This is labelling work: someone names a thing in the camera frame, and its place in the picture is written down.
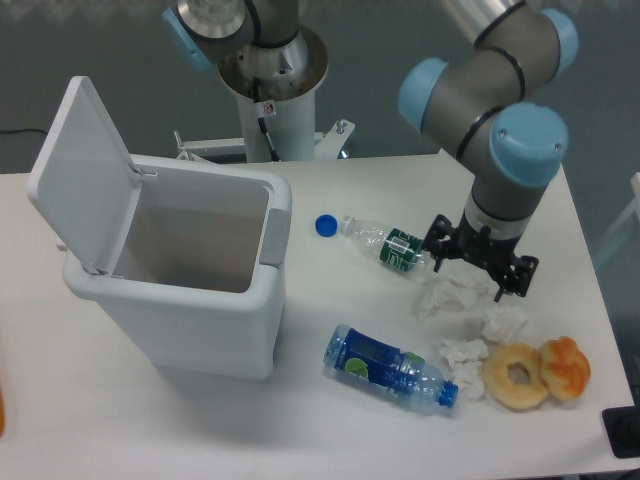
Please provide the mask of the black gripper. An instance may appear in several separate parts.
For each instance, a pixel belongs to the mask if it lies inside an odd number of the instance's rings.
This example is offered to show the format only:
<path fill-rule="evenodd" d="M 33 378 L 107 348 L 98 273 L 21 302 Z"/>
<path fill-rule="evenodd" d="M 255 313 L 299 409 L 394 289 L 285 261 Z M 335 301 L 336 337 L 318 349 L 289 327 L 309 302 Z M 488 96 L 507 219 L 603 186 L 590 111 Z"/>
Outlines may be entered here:
<path fill-rule="evenodd" d="M 514 254 L 520 237 L 497 239 L 484 225 L 479 230 L 471 226 L 466 215 L 457 228 L 444 215 L 438 214 L 422 241 L 422 250 L 434 261 L 438 272 L 444 260 L 463 259 L 485 270 L 492 269 L 492 279 L 498 285 L 494 301 L 504 295 L 525 297 L 539 265 L 534 256 L 518 257 Z"/>

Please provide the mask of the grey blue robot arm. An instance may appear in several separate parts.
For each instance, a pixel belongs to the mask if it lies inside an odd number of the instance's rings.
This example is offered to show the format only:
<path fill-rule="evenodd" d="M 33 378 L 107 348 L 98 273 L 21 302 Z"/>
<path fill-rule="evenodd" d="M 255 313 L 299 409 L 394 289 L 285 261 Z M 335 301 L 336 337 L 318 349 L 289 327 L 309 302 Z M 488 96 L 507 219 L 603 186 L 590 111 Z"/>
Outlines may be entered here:
<path fill-rule="evenodd" d="M 524 296 L 537 269 L 516 246 L 568 146 L 564 121 L 527 96 L 579 49 L 572 21 L 523 1 L 446 1 L 473 56 L 459 66 L 429 58 L 398 93 L 401 116 L 472 173 L 462 217 L 438 216 L 421 243 L 436 263 L 461 259 L 498 294 Z M 295 1 L 175 1 L 163 14 L 176 46 L 199 70 L 216 67 L 237 100 L 251 162 L 314 160 L 315 92 L 328 70 L 320 37 Z"/>

